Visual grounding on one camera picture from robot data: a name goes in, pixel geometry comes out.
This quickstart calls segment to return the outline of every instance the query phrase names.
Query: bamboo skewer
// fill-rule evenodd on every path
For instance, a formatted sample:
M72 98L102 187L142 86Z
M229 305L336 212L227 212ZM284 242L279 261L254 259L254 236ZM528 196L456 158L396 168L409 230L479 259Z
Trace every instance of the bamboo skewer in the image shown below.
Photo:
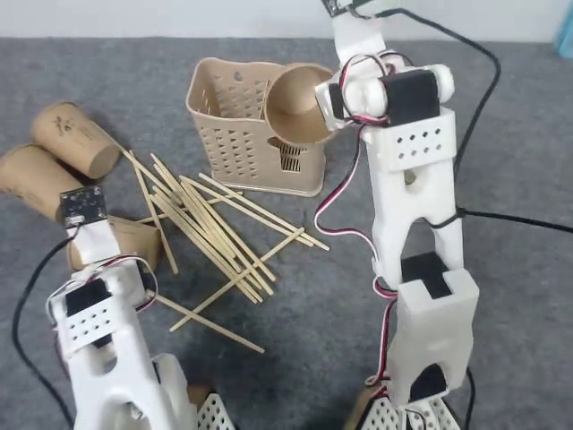
M182 187L185 189L185 191L187 192L191 192L195 198L201 202L203 204L203 206L205 207L205 209L207 210L207 212L215 219L215 221L224 229L227 231L227 233L231 236L231 238L233 240L235 240L235 242L238 243L239 246L241 246L243 248L243 250L246 252L246 254L255 262L259 265L259 267L261 268L261 270L265 273L265 275L267 275L267 277L272 280L273 282L275 280L277 280L277 277L275 275L272 274L272 272L267 268L267 266L265 266L261 260L259 260L259 257L257 257L257 255L251 250L251 248L249 248L247 246L247 244L241 239L241 237L239 237L235 231L233 229L231 229L231 227L229 227L229 225L225 222L225 220L213 209L208 205L208 201L205 200L203 198L203 196L197 192L197 190L195 190L195 188L189 184L189 183L185 183L185 181L183 180L183 178L180 176L180 179L182 180L181 185Z
M141 192L143 193L143 198L145 199L145 203L147 204L147 207L150 210L151 217L153 218L153 223L155 224L155 227L159 230L159 234L161 236L161 243L163 244L165 255L169 260L171 271L176 275L177 273L179 273L179 268L177 267L177 263L175 262L175 257L173 256L173 252L171 251L171 246L169 246L169 242L167 242L165 231L163 231L163 227L161 226L161 222L159 221L158 218L158 213L155 211L155 206L153 206L153 203L151 202L150 192L147 189L147 186L145 185L145 180L143 179L143 175L141 174L138 167L133 165L133 170L135 170L137 181L140 183Z
M142 172L143 175L149 178L150 181L153 182L153 184L155 184L156 186L158 186L161 189L161 191L163 191L165 194L167 195L171 194L169 189L163 183L161 183L161 181L159 181L151 172L149 172L148 169L140 163L140 161L138 161L135 158L135 155L130 154L127 151L127 149L124 148L122 145L120 145L119 142L117 142L115 139L113 141L117 146L117 148L119 148L119 150L122 152L122 154L124 154L124 156L127 159L129 159L132 162L132 164Z
M216 213L213 208L211 208L207 202L205 202L205 199L203 199L203 197L197 193L197 191L192 187L192 185L189 184L185 184L182 183L182 187L183 189L190 195L192 196L193 199L195 199L195 201L200 204L203 209L207 212L207 217L211 216L212 219L218 223L217 224L217 228L223 228L230 236L233 240L235 240L235 242L237 244L239 244L239 246L241 246L243 248L243 250L249 254L251 256L251 258L255 261L255 262L259 262L259 267L261 269L266 269L268 273L270 273L269 269L267 269L267 267L262 264L262 262L259 261L259 259L256 257L256 255L254 254L253 251L251 251L251 249L246 245L245 242L243 242L243 240L241 239L241 237L239 237L235 231L229 227L229 225L221 218L221 216ZM236 256L239 258L239 260L241 260L241 262L244 264L244 267L251 271L251 274L253 275L253 277L257 280L257 282L261 285L261 287L267 292L267 294L269 294L269 296L272 296L274 294L272 288L269 286L269 284L265 281L265 279L262 278L262 276L256 271L256 269L252 266L251 262L249 262L249 260L247 260L247 258L243 255L243 253L241 252L241 250L239 250L236 245L231 242L231 248L233 249L233 251L235 251ZM276 280L277 278L270 273L270 279L271 280Z
M232 198L233 198L233 196L231 196L231 195L229 195L229 194L226 195L225 197L226 197L227 199L229 199L229 198L232 199ZM209 200L207 200L207 203L210 204L210 205L213 205L213 204L216 204L216 203L221 203L221 202L223 202L223 201L220 200L220 199L209 199ZM158 213L158 218L159 218L159 219L165 219L165 218L167 218L167 215L166 215L165 213ZM147 217L147 218L137 219L135 222L140 222L141 224L149 224L150 222L153 222L153 217Z
M220 325L215 324L214 322L209 321L206 318L203 318L200 315L194 314L193 312L190 312L189 310L185 309L184 307L178 305L177 303L175 303L172 300L169 300L166 297L160 296L159 294L156 295L156 300L160 303L162 303L163 305L169 306L172 309L175 309L177 312L181 313L181 314L185 314L187 316L189 316L190 319L194 319L197 323L201 323L203 325L205 325L206 327L209 327L210 329L216 331L219 334L222 334L223 336L228 337L231 340L234 340L235 342L240 343L241 345L246 346L247 348L252 349L253 351L258 352L259 354L264 354L265 350L263 348L261 348L258 345L255 345L254 343L250 342L249 340L242 338L241 336L234 334L232 331L229 331L227 329L224 329L223 327L221 327Z
M166 215L185 233L189 239L223 272L229 279L233 279L236 275L234 271L227 266L223 257L217 253L215 249L206 241L199 233L192 228L189 224L190 219L184 217L185 213L179 208L175 208L165 200L165 196L161 196L159 193L152 195L150 197L151 201L157 205ZM237 286L243 291L243 293L253 302L262 302L262 297L254 291L249 284L243 281L242 284L237 284Z
M281 251L284 247L286 247L288 244L293 242L297 237L302 235L303 232L304 232L304 228L299 228L298 230L296 230L289 237L285 238L285 240L283 240L280 244L278 244L277 246L272 248L270 251L268 251L266 254L264 254L261 257L261 261L266 262L267 260L269 260L272 256L274 256L279 251ZM179 320L178 322L176 322L169 329L169 331L173 332L173 331L183 327L186 323L188 323L192 319L192 316L191 316L192 314L198 314L201 311L203 311L207 306L211 305L215 300L217 300L219 297L221 297L225 293L227 293L227 291L235 285L237 280L239 280L243 276L245 276L245 272L243 272L239 277L237 277L235 279L231 279L227 284L225 284L217 292L215 292L213 295L211 295L209 298L207 298L205 301L203 301L203 303L201 303L200 305L195 307L192 311L185 309L185 312L183 314L185 314L186 316L184 318L182 318L181 320Z
M231 194L233 195L239 202L242 202L243 204L246 204L247 206L251 207L251 209L259 212L260 214L264 215L265 217L275 221L276 223L280 224L281 226L283 226L284 228L289 229L291 232L296 230L296 227L293 226L292 224L289 224L288 222L286 222L284 219L278 217L277 215L275 215L274 213L267 211L266 209L262 208L261 206L259 206L258 204L251 202L249 199L247 199L246 197L239 195L237 193L235 193L233 190L231 190L230 188L228 188L227 186L224 186L222 184L220 184L219 182L217 182L215 179L204 175L202 173L199 174L199 177L201 179L203 179L204 181L209 182L211 185L216 186L219 190L224 191L227 194ZM303 234L303 237L307 240L310 240L314 245L317 245L318 247L324 249L325 251L329 251L330 248L326 245L324 245L320 240L312 237L311 235L308 235L306 233Z
M225 202L226 204L228 204L229 206L234 207L235 209L237 209L238 211L241 211L242 213L250 216L253 219L256 219L257 221L259 221L260 223L264 224L265 226L272 228L274 230L277 230L277 232L282 233L285 236L290 236L293 232L287 230L286 228L282 228L281 226L278 226L277 224L273 224L272 222L270 222L269 220L263 218L261 215L250 211L249 209L245 208L243 205L238 204L237 202L227 199L225 196L223 196L222 194L217 193L216 191L211 190L210 188L208 188L207 186L200 184L197 181L193 181L192 179L189 179L188 177L182 176L182 180L184 180L185 182L193 185L195 188L198 188L200 190L202 190L204 193L210 194L213 197L217 197L219 199L221 199L223 202ZM297 236L296 240L298 242L300 242L301 244L305 244L307 246L312 246L312 242L308 239L305 239L301 236Z
M170 215L171 211L171 220L193 241L193 237L195 240L193 241L200 250L207 255L216 265L219 267L220 270L223 271L230 279L236 276L238 273L241 273L242 268L233 261L234 264L230 264L225 257L219 253L217 248L215 248L211 242L205 236L201 235L201 232L197 229L197 224L193 219L191 219L185 212L181 210L179 207L174 207L170 205L168 197L161 192L157 187L153 188L156 192L156 197L161 199L161 201L167 205L167 215ZM244 279L238 284L237 286L256 304L261 302L262 297L257 294L254 289L252 289L251 285L247 281L248 279Z
M187 208L189 213L191 213L196 219L196 224L193 227L196 230L202 232L202 235L207 239L207 241L212 244L215 249L219 250L225 256L225 258L227 258L229 263L236 271L240 271L240 267L235 262L235 253L227 244L225 238L222 237L216 229L210 228L209 222L205 220L200 213L198 213L199 209L197 208L197 205L189 198L185 190L175 180L165 165L155 155L151 154L151 157L156 162L153 167L157 170L166 184L171 187L173 192L183 202L183 205Z

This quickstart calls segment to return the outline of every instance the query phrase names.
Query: beige plastic basket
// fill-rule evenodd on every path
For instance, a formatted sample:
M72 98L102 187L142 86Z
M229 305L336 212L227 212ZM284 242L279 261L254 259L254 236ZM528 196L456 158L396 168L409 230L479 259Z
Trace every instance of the beige plastic basket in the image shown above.
M217 58L205 58L197 64L186 104L209 157L213 178L233 187L274 193L311 197L320 192L324 142L329 137L328 130L321 129L323 122L318 121L321 133L314 133L311 142L286 142L264 115L266 95L277 79L302 67L314 73L314 81L306 84L311 90L330 77L330 71L316 64L246 64ZM306 114L309 108L315 116L318 109L309 105L299 112L301 107L291 106L293 100L286 103L290 112L281 112L287 116Z

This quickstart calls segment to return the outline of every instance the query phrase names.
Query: brown paper cup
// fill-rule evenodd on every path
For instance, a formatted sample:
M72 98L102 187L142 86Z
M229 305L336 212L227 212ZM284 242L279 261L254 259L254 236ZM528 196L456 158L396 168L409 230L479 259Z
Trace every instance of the brown paper cup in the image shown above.
M158 265L159 248L161 246L159 230L139 222L118 217L108 217L115 239L122 254L136 254L146 260L151 269ZM83 269L80 253L72 244L67 247L68 263L72 270Z
M0 190L61 223L60 193L82 188L54 157L34 145L14 148L0 159Z
M119 158L115 141L77 106L61 102L44 109L32 125L35 143L85 176L98 179Z
M270 86L264 115L281 141L308 145L329 138L314 87L331 76L330 70L316 64L292 64Z

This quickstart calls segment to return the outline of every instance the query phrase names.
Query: robotic arm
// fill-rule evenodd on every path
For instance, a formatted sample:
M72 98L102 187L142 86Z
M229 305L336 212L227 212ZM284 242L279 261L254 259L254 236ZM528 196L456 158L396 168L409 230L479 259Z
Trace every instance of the robotic arm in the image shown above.
M217 394L205 410L189 401L174 356L150 357L137 313L151 305L157 280L142 258L120 254L101 188L64 193L61 200L68 235L86 264L47 302L72 382L74 428L193 430L223 417L221 428L233 430ZM153 291L146 292L145 279Z
M324 3L341 69L316 87L316 99L331 131L362 126L375 208L372 267L388 289L377 280L374 287L396 300L384 316L381 362L371 383L381 384L378 394L395 408L424 409L464 380L479 295L464 268L457 216L456 118L442 106L454 94L454 79L446 65L414 66L387 50L380 20L357 17L352 2ZM432 228L435 252L402 260L417 219ZM398 327L387 351L392 306Z

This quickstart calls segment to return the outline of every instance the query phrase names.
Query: gray carpet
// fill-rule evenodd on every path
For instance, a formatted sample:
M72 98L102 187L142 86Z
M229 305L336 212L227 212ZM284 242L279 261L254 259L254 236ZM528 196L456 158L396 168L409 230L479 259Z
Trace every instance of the gray carpet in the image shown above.
M457 80L450 105L461 137L492 76L488 61L455 43L399 43L418 64L449 65ZM573 63L547 45L491 44L504 74L478 125L458 184L468 208L573 224ZM0 152L30 138L30 121L58 99L78 102L147 162L157 153L177 173L208 163L184 96L205 56L237 61L336 64L324 40L10 40L0 39ZM249 193L295 224L312 228L314 208L346 173L352 133L328 146L322 194L313 199ZM131 165L122 160L103 182L112 214L146 215ZM18 361L10 345L13 308L60 227L7 195L0 198L0 427L64 428L55 403ZM280 236L228 208L225 217L263 254ZM369 230L373 209L366 163L325 216L332 226ZM163 293L193 306L225 282L222 274L168 227L183 268L165 262ZM478 398L475 429L573 428L573 236L503 221L465 221L466 265L481 288L472 357ZM373 296L368 248L355 238L328 240L330 253L291 245L269 266L277 294L253 307L230 292L205 316L267 349L264 356L191 322L174 334L179 314L157 304L141 316L150 351L176 354L191 383L213 382L244 430L340 428L364 377L375 367L381 310ZM406 253L429 250L431 234L416 225ZM46 269L24 311L22 342L72 404L43 313L47 295L69 276L64 256ZM463 416L468 390L449 400Z

